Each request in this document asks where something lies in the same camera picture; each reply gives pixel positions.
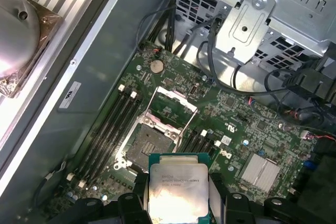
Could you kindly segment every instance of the red wire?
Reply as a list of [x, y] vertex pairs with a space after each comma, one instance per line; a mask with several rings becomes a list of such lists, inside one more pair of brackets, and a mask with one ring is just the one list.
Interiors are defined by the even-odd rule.
[[336, 139], [334, 138], [334, 137], [332, 137], [332, 136], [328, 136], [328, 135], [324, 135], [324, 136], [315, 136], [316, 138], [323, 138], [323, 137], [325, 137], [325, 138], [329, 138], [329, 139], [331, 139], [331, 140], [334, 140], [334, 141], [336, 141]]

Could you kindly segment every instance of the integrated circuit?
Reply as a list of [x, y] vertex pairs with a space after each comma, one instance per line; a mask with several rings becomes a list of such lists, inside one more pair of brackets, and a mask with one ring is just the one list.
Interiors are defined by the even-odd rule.
[[235, 99], [233, 99], [232, 97], [227, 98], [225, 101], [225, 105], [229, 106], [230, 108], [233, 107], [234, 104], [235, 104]]
[[257, 124], [257, 128], [261, 131], [263, 131], [265, 128], [266, 128], [267, 124], [263, 121], [260, 121], [258, 124]]
[[174, 141], [170, 138], [143, 124], [127, 151], [126, 157], [134, 165], [147, 171], [149, 155], [171, 152], [173, 143]]

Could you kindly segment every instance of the chipset heatsink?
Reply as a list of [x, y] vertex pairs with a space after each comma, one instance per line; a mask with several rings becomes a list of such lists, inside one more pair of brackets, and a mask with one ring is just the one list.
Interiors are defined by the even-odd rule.
[[242, 180], [268, 193], [279, 172], [279, 166], [253, 153], [243, 168]]

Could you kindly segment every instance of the microchip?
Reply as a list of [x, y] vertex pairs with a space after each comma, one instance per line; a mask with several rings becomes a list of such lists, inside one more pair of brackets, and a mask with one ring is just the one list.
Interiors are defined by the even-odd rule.
[[253, 153], [242, 170], [242, 180], [268, 193], [279, 172], [279, 166]]
[[173, 141], [143, 124], [135, 140], [126, 153], [126, 158], [144, 171], [148, 170], [148, 158], [151, 153], [171, 152]]
[[263, 121], [260, 121], [257, 125], [257, 128], [263, 131], [266, 128], [266, 123]]
[[225, 105], [232, 107], [235, 104], [235, 99], [229, 97], [228, 99], [226, 99], [225, 101]]

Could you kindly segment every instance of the screw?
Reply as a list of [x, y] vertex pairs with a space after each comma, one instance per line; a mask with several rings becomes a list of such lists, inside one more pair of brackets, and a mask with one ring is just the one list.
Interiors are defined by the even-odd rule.
[[264, 0], [252, 0], [252, 4], [258, 10], [265, 8], [265, 1]]
[[232, 197], [234, 197], [235, 199], [241, 199], [242, 196], [240, 194], [233, 194]]
[[277, 206], [281, 206], [281, 205], [282, 205], [282, 202], [281, 202], [280, 200], [278, 200], [278, 199], [273, 199], [271, 202], [272, 202], [274, 205], [277, 205]]

